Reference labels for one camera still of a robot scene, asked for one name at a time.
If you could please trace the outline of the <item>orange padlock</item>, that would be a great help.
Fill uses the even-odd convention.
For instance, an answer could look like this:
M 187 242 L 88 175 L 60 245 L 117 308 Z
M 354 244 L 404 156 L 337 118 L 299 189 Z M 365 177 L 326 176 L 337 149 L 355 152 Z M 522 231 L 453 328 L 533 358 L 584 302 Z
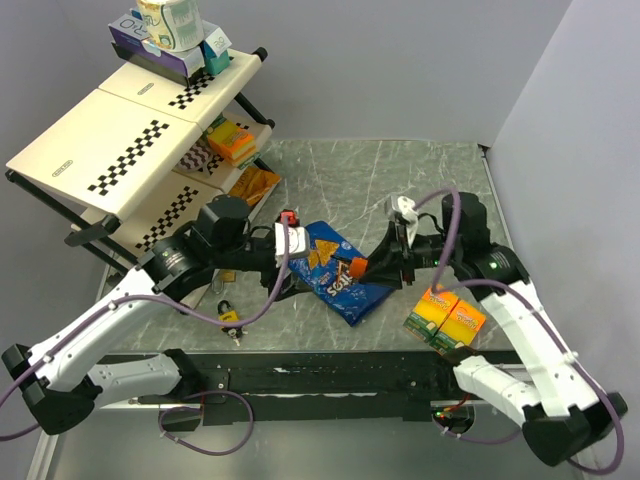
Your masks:
M 355 257 L 346 262 L 341 267 L 341 272 L 348 277 L 349 283 L 359 282 L 365 275 L 368 267 L 368 260 L 363 257 Z

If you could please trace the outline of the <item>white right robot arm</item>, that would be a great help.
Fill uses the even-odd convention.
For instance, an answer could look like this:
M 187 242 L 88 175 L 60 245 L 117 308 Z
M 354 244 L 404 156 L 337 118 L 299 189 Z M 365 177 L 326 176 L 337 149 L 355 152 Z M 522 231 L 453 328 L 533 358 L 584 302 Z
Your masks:
M 523 383 L 460 347 L 447 356 L 452 364 L 437 373 L 438 390 L 448 398 L 466 392 L 489 403 L 520 428 L 530 450 L 548 466 L 574 464 L 577 454 L 613 434 L 616 450 L 608 466 L 575 467 L 591 475 L 614 473 L 625 450 L 624 398 L 605 391 L 561 337 L 516 253 L 492 241 L 478 196 L 447 187 L 427 197 L 441 200 L 442 231 L 419 234 L 425 202 L 393 195 L 385 204 L 385 236 L 371 255 L 351 262 L 351 275 L 365 284 L 401 289 L 414 281 L 416 270 L 433 268 L 431 289 L 444 293 L 448 289 L 440 277 L 451 267 L 454 286 L 468 289 L 494 318 L 531 381 Z

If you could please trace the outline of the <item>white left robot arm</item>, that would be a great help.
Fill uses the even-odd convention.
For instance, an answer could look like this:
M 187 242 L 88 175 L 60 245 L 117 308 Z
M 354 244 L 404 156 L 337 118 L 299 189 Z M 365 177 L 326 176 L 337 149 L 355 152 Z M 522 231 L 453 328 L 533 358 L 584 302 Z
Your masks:
M 66 328 L 3 353 L 11 388 L 21 392 L 38 428 L 57 435 L 106 405 L 148 395 L 184 402 L 203 390 L 202 374 L 180 349 L 120 364 L 101 360 L 163 306 L 197 317 L 182 301 L 218 270 L 260 273 L 270 303 L 295 295 L 288 263 L 309 255 L 308 231 L 294 211 L 284 210 L 257 237 L 249 213 L 241 198 L 215 197 L 196 220 L 156 241 L 110 294 Z

